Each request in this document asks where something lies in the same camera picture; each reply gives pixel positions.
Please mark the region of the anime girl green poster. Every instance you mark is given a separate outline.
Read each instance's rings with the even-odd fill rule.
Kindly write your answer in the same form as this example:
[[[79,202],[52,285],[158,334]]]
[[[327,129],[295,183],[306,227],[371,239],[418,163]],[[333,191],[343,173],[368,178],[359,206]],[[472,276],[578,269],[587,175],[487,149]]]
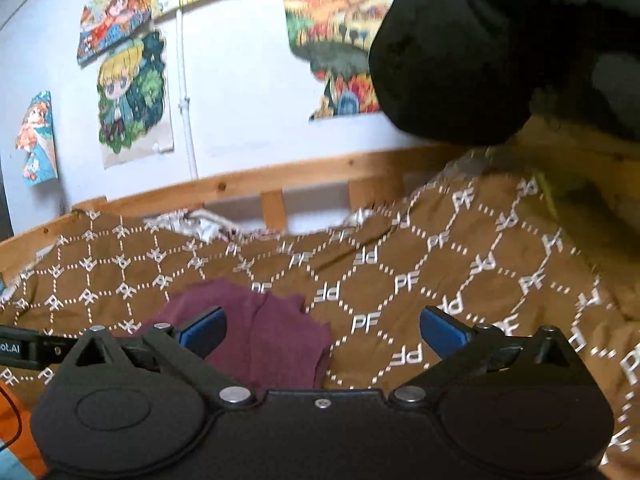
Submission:
[[[104,167],[174,149],[164,53],[165,39],[152,29],[104,58],[96,83]]]

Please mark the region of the autumn landscape poster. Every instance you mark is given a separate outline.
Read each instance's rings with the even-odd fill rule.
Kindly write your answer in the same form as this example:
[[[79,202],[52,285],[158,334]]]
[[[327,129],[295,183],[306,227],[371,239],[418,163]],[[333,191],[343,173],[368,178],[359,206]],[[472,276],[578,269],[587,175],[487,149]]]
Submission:
[[[371,44],[390,0],[283,0],[288,45],[323,84],[312,120],[380,110],[369,67]]]

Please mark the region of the black jacket sleeve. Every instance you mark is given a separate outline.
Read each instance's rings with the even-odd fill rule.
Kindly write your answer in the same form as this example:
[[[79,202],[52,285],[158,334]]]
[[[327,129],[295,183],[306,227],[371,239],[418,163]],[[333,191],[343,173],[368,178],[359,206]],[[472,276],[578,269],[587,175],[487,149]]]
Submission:
[[[419,138],[500,145],[533,114],[639,137],[639,0],[394,0],[369,65]]]

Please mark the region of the white patterned bedsheet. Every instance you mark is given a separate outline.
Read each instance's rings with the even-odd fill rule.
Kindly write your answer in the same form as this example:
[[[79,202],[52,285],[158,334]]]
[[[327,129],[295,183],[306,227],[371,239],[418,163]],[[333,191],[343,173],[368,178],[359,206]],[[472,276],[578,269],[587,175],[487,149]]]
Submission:
[[[208,209],[178,209],[166,214],[142,219],[142,230],[149,233],[170,231],[211,243],[214,240],[246,243],[250,240],[280,240],[290,235],[287,229],[243,228],[230,219]]]

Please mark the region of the small anime poster left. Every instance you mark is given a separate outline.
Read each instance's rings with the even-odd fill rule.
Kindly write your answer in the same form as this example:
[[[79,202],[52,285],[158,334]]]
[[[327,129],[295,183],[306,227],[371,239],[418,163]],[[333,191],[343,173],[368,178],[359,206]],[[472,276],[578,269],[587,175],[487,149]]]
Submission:
[[[15,141],[15,148],[27,153],[22,177],[28,186],[58,177],[49,91],[38,93],[30,102]]]

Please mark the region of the maroon long sleeve shirt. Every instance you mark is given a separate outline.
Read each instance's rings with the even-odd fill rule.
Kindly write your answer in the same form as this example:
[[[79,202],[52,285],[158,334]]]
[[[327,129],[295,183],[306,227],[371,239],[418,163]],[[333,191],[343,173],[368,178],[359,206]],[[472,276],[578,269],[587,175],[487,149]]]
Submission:
[[[220,307],[227,333],[204,359],[254,390],[319,389],[330,362],[332,334],[304,312],[305,298],[253,292],[224,278],[196,284],[148,318],[139,337],[156,323],[179,326]]]

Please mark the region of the red-haired anime poster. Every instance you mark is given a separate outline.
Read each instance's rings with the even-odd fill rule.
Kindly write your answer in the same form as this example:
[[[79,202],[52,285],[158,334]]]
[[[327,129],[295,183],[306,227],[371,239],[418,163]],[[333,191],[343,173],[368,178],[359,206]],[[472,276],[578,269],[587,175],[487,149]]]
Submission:
[[[80,18],[77,63],[89,60],[128,38],[151,18],[151,0],[92,0]]]

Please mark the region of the wooden bed frame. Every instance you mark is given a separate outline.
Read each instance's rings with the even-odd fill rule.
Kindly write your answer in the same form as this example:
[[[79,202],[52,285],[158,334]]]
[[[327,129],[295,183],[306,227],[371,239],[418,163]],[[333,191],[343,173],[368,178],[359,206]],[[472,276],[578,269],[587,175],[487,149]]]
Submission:
[[[283,231],[286,190],[347,183],[350,206],[358,209],[396,200],[404,192],[402,179],[407,174],[441,170],[464,152],[464,148],[442,143],[393,148],[235,171],[119,200],[104,196],[85,200],[70,214],[2,242],[1,279],[5,283],[13,280],[41,249],[58,239],[64,226],[77,220],[82,210],[147,217],[257,195],[262,200],[262,218],[267,228]],[[565,169],[580,174],[614,198],[639,196],[638,144],[617,140],[593,128],[534,116],[498,152],[527,168]]]

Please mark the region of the brown PF patterned bedspread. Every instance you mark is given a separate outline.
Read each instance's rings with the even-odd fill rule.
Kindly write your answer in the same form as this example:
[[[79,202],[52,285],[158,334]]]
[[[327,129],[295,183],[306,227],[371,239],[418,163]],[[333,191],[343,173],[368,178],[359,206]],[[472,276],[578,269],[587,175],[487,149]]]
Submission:
[[[142,219],[80,212],[1,298],[3,324],[78,338],[134,336],[188,288],[224,278],[305,298],[332,334],[325,389],[390,391],[437,363],[419,318],[434,306],[509,336],[559,327],[615,416],[602,460],[639,474],[639,308],[552,218],[538,177],[439,177],[390,206],[280,240],[204,243]]]

